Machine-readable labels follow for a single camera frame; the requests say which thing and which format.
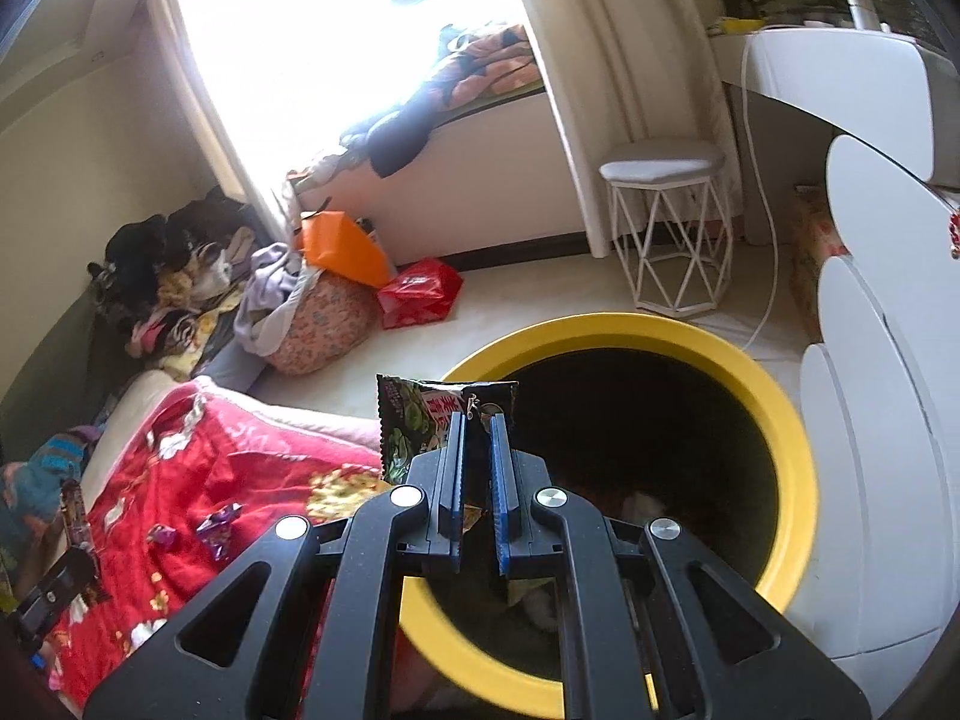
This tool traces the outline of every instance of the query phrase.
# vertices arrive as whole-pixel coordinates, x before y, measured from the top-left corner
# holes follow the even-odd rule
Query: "stool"
[[[655,138],[618,146],[600,167],[613,247],[638,309],[676,318],[717,307],[733,264],[730,209],[713,181],[723,162],[713,143]],[[688,264],[666,265],[675,260]]]

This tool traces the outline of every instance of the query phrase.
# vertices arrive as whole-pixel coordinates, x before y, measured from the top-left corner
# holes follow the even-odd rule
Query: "round trash bin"
[[[505,336],[448,381],[517,379],[511,445],[604,514],[652,495],[778,610],[800,584],[817,487],[803,425],[760,365],[717,336],[643,314],[585,314]],[[491,592],[488,517],[461,574],[407,579],[400,624],[454,683],[513,712],[563,718],[556,635]]]

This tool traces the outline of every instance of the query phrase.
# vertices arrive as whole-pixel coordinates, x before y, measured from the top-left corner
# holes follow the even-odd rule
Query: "stool cushion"
[[[651,138],[608,153],[600,175],[613,184],[694,183],[715,175],[723,160],[723,151],[707,141]]]

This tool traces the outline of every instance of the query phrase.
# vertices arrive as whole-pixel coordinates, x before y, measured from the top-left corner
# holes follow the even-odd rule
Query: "yellow rim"
[[[803,424],[767,372],[711,333],[644,314],[584,314],[536,324],[494,341],[453,368],[448,381],[496,380],[525,365],[597,347],[656,352],[699,368],[726,386],[750,412],[776,472],[776,533],[757,591],[784,611],[813,548],[817,480]],[[407,579],[400,607],[403,632],[443,675],[485,701],[534,717],[563,718],[563,685],[501,664],[458,631],[424,579]]]

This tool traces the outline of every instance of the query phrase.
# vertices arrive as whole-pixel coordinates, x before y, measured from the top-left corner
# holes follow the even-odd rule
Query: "window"
[[[180,1],[237,151],[272,180],[409,97],[437,59],[443,26],[523,18],[520,0]]]

